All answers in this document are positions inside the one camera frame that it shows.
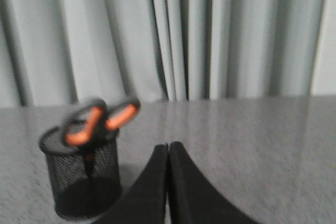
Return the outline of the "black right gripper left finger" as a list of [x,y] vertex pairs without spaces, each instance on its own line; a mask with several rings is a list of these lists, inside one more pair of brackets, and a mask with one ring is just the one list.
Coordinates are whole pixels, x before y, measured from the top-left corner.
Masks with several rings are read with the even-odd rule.
[[94,223],[164,223],[168,146],[156,145],[127,192]]

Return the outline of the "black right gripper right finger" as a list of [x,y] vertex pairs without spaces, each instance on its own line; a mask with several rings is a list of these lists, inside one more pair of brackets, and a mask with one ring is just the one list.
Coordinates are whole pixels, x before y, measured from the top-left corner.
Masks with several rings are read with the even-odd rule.
[[256,223],[223,197],[198,169],[181,142],[169,146],[171,223]]

